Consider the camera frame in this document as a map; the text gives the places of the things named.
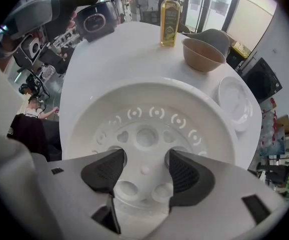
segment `small white dish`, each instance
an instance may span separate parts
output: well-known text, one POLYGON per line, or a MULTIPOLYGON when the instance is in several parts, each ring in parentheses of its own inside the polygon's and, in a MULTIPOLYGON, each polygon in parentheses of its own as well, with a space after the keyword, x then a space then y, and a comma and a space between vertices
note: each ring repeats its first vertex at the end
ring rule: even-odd
POLYGON ((223 78, 218 86, 218 103, 231 118, 237 132, 244 132, 250 124, 252 105, 243 84, 233 76, 223 78))

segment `glass door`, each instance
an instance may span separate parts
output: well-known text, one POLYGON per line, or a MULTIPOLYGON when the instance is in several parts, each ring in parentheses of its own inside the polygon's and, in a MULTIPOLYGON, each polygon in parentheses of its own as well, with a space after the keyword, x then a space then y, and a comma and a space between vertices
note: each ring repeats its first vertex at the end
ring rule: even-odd
POLYGON ((191 32, 196 32, 204 0, 189 0, 185 25, 191 32))
POLYGON ((232 0, 188 0, 185 25, 200 33, 208 29, 221 30, 232 0))
POLYGON ((221 30, 228 14, 232 0, 211 0, 202 31, 208 29, 221 30))

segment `white shirt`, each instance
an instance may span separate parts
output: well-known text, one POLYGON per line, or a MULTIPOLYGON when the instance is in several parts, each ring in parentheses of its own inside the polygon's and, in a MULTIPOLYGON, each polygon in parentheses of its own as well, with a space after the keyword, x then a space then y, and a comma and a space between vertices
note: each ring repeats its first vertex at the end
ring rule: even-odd
POLYGON ((43 110, 41 108, 38 108, 37 110, 33 108, 26 108, 24 115, 31 118, 38 118, 42 114, 42 111, 43 110))

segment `beige bowl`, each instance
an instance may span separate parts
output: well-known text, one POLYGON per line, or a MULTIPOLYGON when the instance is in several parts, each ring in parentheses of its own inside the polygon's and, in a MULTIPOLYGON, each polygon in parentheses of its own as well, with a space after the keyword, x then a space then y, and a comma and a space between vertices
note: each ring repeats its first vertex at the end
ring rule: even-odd
POLYGON ((195 70, 209 72, 226 63, 225 56, 206 42, 186 38, 182 44, 184 60, 195 70))

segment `black speaker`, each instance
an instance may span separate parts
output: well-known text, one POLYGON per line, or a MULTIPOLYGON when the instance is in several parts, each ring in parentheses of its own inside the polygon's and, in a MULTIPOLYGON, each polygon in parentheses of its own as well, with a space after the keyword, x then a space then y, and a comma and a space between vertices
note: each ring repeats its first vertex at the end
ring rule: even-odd
POLYGON ((260 58, 253 68, 242 76, 242 79, 259 104, 283 88, 263 58, 260 58))

